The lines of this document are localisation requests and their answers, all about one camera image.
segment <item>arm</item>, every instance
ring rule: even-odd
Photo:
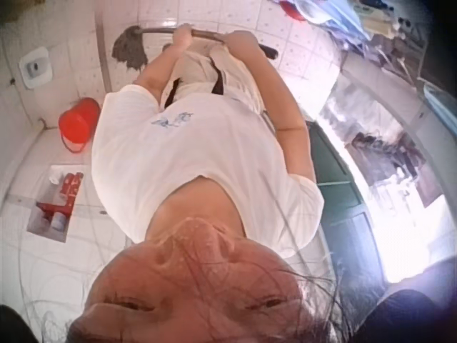
[[[251,72],[283,149],[287,172],[316,182],[308,128],[292,93],[258,47],[256,37],[236,31],[224,37],[228,50]]]
[[[181,25],[173,35],[173,44],[148,64],[134,83],[146,88],[160,102],[176,62],[191,43],[191,26]]]

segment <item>white t-shirt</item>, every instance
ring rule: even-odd
[[[323,209],[316,184],[287,173],[265,121],[215,94],[189,95],[161,113],[141,86],[108,94],[92,175],[106,211],[136,243],[167,196],[199,176],[224,188],[249,239],[284,258],[313,239]]]

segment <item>black belt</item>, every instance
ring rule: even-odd
[[[217,94],[217,95],[224,95],[224,81],[222,79],[222,73],[215,65],[213,59],[211,59],[211,65],[214,68],[214,70],[216,70],[216,73],[217,73],[217,81],[216,81],[216,84],[214,85],[214,88],[211,91],[211,93]],[[165,101],[165,108],[167,108],[174,102],[174,97],[176,95],[176,92],[178,91],[178,87],[179,87],[180,83],[181,83],[181,78],[173,81],[173,88],[171,89],[169,97]]]

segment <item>blue graphic on shirt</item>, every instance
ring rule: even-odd
[[[153,121],[151,124],[160,125],[165,128],[180,127],[182,123],[190,121],[193,115],[193,113],[183,112],[180,113],[172,122],[170,122],[167,118],[161,118],[159,120]]]

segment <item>mop handle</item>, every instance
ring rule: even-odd
[[[177,28],[176,27],[149,27],[145,29],[138,29],[136,30],[136,34],[172,34],[175,32]],[[216,32],[211,32],[211,31],[202,31],[202,30],[195,30],[192,29],[192,36],[198,37],[198,38],[205,38],[205,39],[210,39],[212,41],[219,41],[223,43],[221,38],[221,34],[218,34]],[[269,46],[265,46],[263,44],[259,44],[260,49],[265,53],[265,55],[269,59],[277,59],[278,58],[278,51],[276,49],[273,49]]]

